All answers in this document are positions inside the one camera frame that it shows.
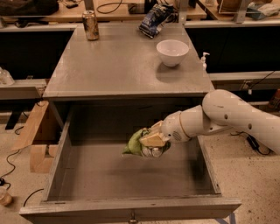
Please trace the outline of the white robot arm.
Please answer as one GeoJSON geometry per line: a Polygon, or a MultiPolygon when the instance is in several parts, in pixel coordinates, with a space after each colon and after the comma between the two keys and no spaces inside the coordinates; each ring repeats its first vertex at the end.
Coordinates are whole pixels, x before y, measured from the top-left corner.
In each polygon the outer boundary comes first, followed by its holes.
{"type": "Polygon", "coordinates": [[[146,147],[181,143],[200,135],[212,135],[234,128],[280,153],[280,117],[254,108],[227,90],[207,93],[199,106],[168,115],[150,128],[139,142],[146,147]]]}

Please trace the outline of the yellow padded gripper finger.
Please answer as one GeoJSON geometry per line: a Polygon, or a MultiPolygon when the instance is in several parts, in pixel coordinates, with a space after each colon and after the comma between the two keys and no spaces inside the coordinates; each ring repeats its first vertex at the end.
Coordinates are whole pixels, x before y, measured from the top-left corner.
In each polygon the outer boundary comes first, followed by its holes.
{"type": "Polygon", "coordinates": [[[162,126],[162,121],[156,122],[154,125],[150,127],[151,132],[160,132],[161,131],[161,126],[162,126]]]}
{"type": "Polygon", "coordinates": [[[169,138],[161,132],[151,132],[139,139],[139,142],[147,147],[163,147],[168,141],[169,138]]]}

